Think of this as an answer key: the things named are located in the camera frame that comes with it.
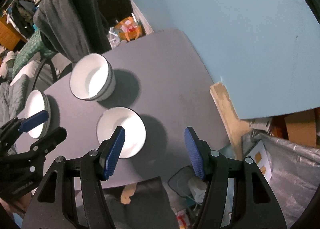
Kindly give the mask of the stack of light blue bowls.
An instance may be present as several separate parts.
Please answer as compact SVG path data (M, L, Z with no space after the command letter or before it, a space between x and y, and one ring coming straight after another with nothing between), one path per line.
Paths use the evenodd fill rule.
M83 57L73 68L69 79L72 94L84 101L103 101L116 87L111 64L100 54Z

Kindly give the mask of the light blue bowl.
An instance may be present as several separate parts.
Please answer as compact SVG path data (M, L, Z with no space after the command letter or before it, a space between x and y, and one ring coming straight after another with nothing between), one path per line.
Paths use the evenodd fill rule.
M139 153L146 141L146 128L142 118L132 109L113 107L99 117L97 138L99 143L110 139L113 133L120 131L123 139L120 158L128 159Z

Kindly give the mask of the grey quilted comforter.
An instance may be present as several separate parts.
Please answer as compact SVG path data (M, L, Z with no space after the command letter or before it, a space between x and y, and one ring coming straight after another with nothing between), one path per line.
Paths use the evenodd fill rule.
M9 81L1 83L0 123L1 126L15 118L24 109L29 77L23 74L12 86Z

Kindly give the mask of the white bed mattress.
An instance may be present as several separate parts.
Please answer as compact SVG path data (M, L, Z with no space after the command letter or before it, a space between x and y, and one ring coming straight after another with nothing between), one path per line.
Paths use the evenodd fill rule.
M40 57L40 53L36 53L29 62L17 73L10 83L10 86L13 86L23 74L27 75L29 81L31 81L36 74L36 71L40 67L43 59ZM52 59L51 63L53 64L54 70L56 71L57 77L59 77L62 71L71 63L69 59L63 56L61 53L57 53ZM35 89L39 91L45 91L49 88L55 81L53 80L53 72L49 63L45 63L42 69L40 70L39 76L35 83Z

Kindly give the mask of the silver foil bag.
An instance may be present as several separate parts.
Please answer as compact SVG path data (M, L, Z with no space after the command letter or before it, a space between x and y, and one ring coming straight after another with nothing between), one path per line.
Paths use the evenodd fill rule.
M263 143L272 171L272 188L287 228L300 218L319 186L319 149L305 147L264 133L242 136L243 154Z

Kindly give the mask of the green checkered cloth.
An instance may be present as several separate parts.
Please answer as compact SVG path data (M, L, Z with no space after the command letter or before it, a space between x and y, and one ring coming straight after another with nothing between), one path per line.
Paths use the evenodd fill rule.
M12 77L14 78L18 72L29 62L29 60L36 54L40 53L42 59L51 59L57 52L48 49L42 39L41 32L36 30L30 37L28 42L23 46L20 52L16 55L14 66L12 70Z

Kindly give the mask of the wooden board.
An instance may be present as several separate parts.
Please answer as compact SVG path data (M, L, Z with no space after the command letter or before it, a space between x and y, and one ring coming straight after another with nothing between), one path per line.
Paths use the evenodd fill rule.
M221 82L210 86L210 94L225 126L226 133L234 150L235 158L242 160L243 150L241 138L251 131L249 122L238 118L229 93Z

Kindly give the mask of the wooden wardrobe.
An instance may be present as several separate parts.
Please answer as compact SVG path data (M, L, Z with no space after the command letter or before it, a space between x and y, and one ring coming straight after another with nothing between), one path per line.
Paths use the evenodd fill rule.
M0 43L5 48L16 51L20 50L27 40L12 26L7 24L7 17L2 16L0 22Z

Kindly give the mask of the cardboard box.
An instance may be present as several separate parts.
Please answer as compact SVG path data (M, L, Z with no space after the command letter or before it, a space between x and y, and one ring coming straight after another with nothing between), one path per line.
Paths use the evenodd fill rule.
M271 135L319 148L319 108L273 117Z

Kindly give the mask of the orange bag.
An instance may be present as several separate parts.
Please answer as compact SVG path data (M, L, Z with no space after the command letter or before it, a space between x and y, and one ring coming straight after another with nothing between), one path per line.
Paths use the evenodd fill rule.
M130 42L144 35L142 26L132 16L123 19L114 28L122 41Z

